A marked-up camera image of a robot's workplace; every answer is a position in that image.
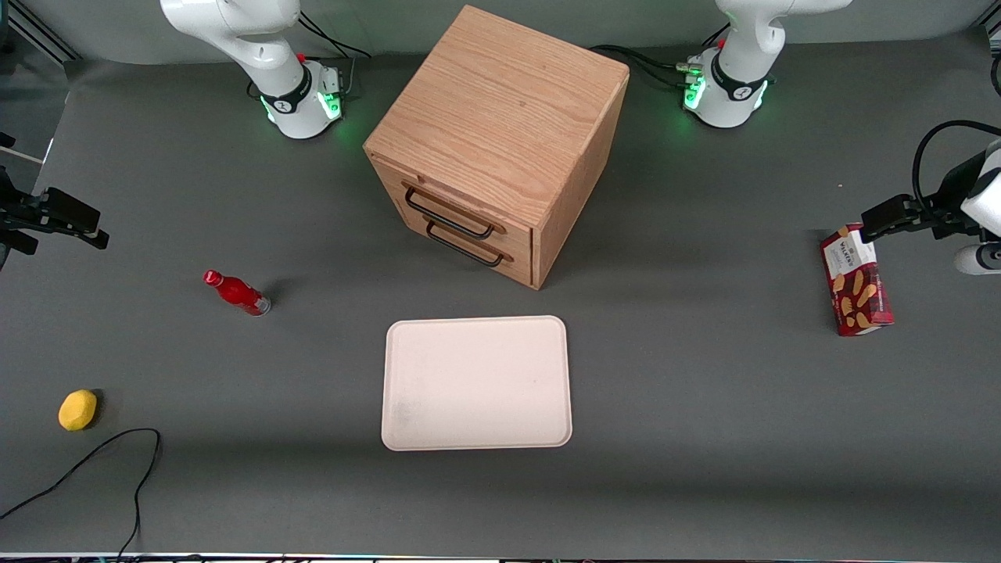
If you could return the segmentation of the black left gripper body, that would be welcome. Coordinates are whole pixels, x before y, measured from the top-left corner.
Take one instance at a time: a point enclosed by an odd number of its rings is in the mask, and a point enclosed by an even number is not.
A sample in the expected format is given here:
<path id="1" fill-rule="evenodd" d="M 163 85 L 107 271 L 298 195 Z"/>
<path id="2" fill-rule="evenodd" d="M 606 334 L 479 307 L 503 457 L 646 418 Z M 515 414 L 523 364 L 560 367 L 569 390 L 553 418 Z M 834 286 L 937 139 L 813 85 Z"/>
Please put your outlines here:
<path id="1" fill-rule="evenodd" d="M 950 235 L 976 236 L 987 239 L 989 235 L 983 227 L 960 209 L 961 203 L 976 185 L 986 160 L 986 151 L 979 153 L 956 165 L 942 178 L 937 192 L 933 195 L 923 195 L 920 188 L 920 171 L 923 151 L 915 154 L 912 166 L 912 189 L 915 200 L 918 200 L 918 218 L 911 231 L 930 229 L 933 238 L 942 239 Z"/>

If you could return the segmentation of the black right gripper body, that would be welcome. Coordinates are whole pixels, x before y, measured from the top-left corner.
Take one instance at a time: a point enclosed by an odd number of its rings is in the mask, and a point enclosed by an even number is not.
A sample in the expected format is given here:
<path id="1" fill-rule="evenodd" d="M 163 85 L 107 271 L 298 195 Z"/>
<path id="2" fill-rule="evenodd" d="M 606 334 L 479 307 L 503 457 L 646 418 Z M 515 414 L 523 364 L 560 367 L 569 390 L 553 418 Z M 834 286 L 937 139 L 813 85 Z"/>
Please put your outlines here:
<path id="1" fill-rule="evenodd" d="M 1 256 L 11 252 L 32 256 L 37 252 L 38 239 L 22 229 L 43 231 L 41 207 L 47 202 L 47 191 L 39 195 L 21 192 L 15 189 L 6 168 L 1 168 Z"/>

